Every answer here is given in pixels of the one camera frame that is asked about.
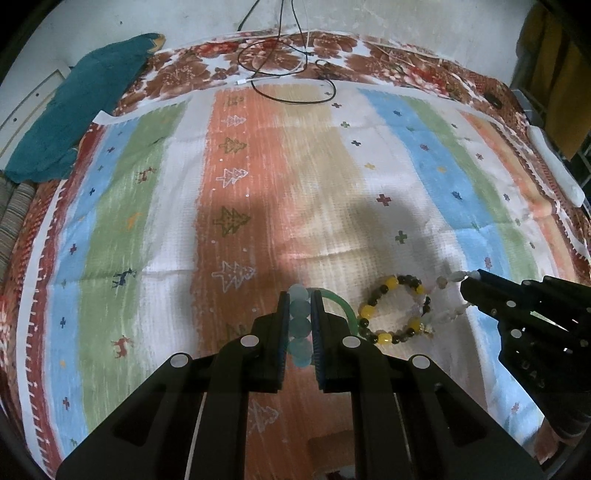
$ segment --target white wall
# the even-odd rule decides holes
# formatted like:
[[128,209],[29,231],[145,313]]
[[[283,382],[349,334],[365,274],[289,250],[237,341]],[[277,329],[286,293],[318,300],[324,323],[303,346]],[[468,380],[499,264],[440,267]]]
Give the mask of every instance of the white wall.
[[[429,48],[509,83],[515,43],[535,0],[295,0],[310,28],[370,34]],[[60,59],[72,66],[90,50],[155,31],[178,47],[235,31],[254,0],[64,0],[40,25],[0,85],[0,122]],[[294,24],[285,5],[285,22]],[[244,30],[269,28],[280,0],[261,0]]]

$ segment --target yellow bead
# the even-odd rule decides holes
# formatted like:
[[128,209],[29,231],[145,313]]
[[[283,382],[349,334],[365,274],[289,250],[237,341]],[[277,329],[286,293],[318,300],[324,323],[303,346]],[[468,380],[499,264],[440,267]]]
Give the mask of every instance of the yellow bead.
[[421,319],[419,317],[413,317],[408,321],[408,327],[412,328],[415,333],[421,330]]
[[386,343],[392,343],[392,335],[389,333],[380,333],[378,335],[378,343],[380,345],[385,345]]
[[388,290],[393,290],[398,287],[398,279],[396,277],[390,277],[384,284],[388,287]]
[[372,307],[371,305],[363,305],[359,311],[359,316],[364,319],[370,319],[374,315],[374,311],[375,307]]

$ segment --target yellow curtain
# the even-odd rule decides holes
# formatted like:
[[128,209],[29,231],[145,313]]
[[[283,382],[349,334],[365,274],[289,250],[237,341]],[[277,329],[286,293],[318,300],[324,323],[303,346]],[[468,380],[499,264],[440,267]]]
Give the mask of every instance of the yellow curtain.
[[527,89],[545,109],[545,130],[566,158],[572,158],[591,129],[591,66],[560,23],[537,4],[520,43],[539,52]]

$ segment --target teal pillow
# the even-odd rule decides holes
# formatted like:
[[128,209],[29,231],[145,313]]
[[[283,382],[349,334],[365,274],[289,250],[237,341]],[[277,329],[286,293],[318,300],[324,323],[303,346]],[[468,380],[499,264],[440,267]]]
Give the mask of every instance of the teal pillow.
[[164,40],[163,35],[147,33],[85,55],[18,143],[5,175],[17,183],[66,178],[93,118],[101,110],[110,113],[115,109],[146,59]]

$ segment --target striped blanket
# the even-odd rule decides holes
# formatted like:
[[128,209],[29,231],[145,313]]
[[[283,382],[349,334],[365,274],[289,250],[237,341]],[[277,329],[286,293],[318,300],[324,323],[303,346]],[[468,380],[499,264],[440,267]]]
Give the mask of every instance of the striped blanket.
[[[322,82],[263,85],[289,100]],[[18,315],[24,434],[50,475],[171,354],[215,353],[274,311],[294,283],[357,308],[385,275],[412,274],[434,310],[488,269],[513,281],[589,281],[589,253],[501,124],[419,90],[337,82],[328,103],[273,102],[250,87],[192,92],[100,114],[33,242]],[[372,329],[405,324],[382,302]],[[327,308],[342,314],[334,305]],[[430,355],[524,443],[541,413],[496,359],[496,322],[469,309],[433,338],[382,347]],[[346,395],[287,365],[278,395],[252,395],[246,478],[308,479],[310,439],[352,428]]]

